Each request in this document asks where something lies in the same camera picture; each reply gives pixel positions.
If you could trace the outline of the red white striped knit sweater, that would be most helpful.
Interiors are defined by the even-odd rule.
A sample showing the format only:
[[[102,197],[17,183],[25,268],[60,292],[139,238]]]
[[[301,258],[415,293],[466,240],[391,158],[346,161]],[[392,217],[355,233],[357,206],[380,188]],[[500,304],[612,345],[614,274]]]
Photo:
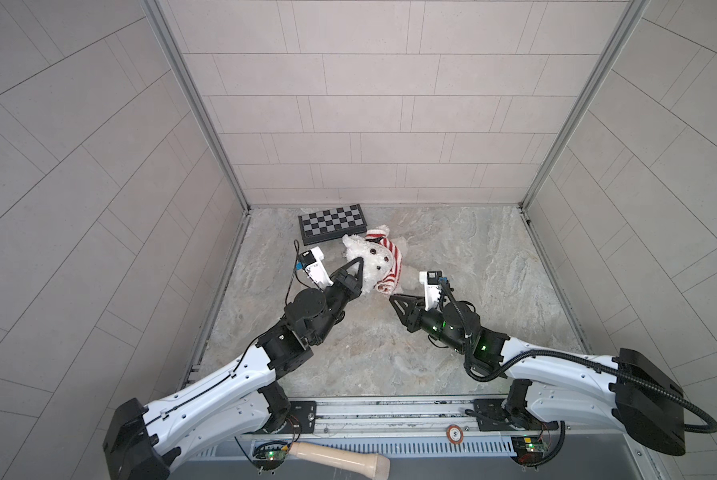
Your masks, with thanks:
[[[402,276],[402,252],[390,240],[390,229],[380,226],[367,231],[365,241],[369,250],[365,255],[364,272],[370,275],[368,283],[373,284],[374,290],[393,295],[402,292],[400,286]]]

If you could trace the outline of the white teddy bear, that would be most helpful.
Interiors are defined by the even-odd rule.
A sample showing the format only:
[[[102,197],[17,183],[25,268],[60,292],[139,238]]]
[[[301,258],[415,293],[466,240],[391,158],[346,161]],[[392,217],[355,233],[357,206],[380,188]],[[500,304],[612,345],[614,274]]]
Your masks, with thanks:
[[[360,235],[342,236],[344,256],[364,259],[362,294],[378,291],[385,295],[402,293],[402,251],[390,240],[390,228],[380,225]]]

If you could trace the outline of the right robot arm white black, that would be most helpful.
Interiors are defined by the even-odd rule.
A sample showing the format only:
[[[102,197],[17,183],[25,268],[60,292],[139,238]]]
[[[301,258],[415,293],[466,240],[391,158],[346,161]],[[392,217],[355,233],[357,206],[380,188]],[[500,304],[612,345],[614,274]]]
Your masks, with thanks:
[[[508,422],[522,429],[600,425],[672,456],[685,454],[687,434],[717,432],[717,420],[636,350],[592,356],[540,348],[482,326],[466,301],[427,308],[422,297],[397,294],[390,302],[410,332],[425,332],[434,344],[462,354],[472,380],[511,380],[503,410]]]

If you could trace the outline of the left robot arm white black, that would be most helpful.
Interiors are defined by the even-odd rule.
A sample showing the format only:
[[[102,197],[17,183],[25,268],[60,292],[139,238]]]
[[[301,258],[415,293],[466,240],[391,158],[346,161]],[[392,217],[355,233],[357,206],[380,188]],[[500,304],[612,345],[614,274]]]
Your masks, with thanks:
[[[348,302],[362,294],[363,274],[363,258],[344,264],[298,292],[280,320],[226,366],[162,399],[120,404],[102,442],[110,478],[166,479],[228,438],[282,428],[290,400],[278,382],[344,319]]]

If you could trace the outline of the folded black white chessboard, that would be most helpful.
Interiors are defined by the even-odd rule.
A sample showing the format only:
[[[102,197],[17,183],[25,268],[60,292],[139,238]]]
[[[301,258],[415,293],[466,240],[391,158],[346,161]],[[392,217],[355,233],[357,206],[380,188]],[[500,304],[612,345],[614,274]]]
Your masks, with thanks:
[[[358,235],[368,231],[368,223],[360,204],[302,214],[298,216],[298,224],[304,245],[332,241],[344,235]]]

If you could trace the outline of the round red white sticker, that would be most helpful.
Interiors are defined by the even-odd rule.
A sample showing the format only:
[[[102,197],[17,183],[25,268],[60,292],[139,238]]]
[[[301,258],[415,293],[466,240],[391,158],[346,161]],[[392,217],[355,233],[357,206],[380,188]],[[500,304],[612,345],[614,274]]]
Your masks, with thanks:
[[[453,424],[447,428],[446,436],[450,444],[461,445],[464,441],[464,430],[460,426]]]

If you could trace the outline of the right green circuit board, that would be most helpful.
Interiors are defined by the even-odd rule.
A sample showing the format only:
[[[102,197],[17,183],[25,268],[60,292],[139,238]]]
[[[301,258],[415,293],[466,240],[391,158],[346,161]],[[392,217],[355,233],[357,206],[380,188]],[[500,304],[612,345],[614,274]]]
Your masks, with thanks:
[[[511,441],[516,453],[513,458],[516,464],[535,464],[544,459],[547,444],[539,436],[513,436]]]

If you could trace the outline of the green circuit board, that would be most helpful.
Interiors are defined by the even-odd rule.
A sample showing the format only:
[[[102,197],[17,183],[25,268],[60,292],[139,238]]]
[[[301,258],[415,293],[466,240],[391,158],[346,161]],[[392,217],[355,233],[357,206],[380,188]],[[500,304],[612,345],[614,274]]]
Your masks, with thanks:
[[[264,442],[252,450],[252,464],[258,470],[274,471],[286,460],[290,443],[284,441]]]
[[[539,436],[513,436],[511,441],[516,453],[513,458],[516,464],[535,464],[544,459],[547,444]]]

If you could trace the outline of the left green circuit board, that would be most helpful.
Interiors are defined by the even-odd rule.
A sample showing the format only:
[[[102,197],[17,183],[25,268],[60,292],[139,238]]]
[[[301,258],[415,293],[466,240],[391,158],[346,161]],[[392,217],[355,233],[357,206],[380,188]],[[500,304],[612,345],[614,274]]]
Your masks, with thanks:
[[[274,471],[286,460],[290,443],[284,441],[264,442],[252,450],[252,464],[258,470]]]

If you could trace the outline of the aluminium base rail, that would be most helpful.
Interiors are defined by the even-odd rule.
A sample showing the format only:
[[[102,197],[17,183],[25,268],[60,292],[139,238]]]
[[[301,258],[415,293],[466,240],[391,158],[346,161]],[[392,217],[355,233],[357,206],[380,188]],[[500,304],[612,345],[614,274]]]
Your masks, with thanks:
[[[172,412],[150,424],[160,442],[192,439],[208,447],[244,434],[302,434],[326,437],[399,436],[405,432],[439,432],[454,424],[480,432],[554,430],[562,422],[593,429],[624,431],[612,410],[574,392],[543,389],[527,404],[510,406],[508,398],[393,397],[322,398],[290,402],[284,414],[270,412],[272,402],[252,392],[204,419]]]

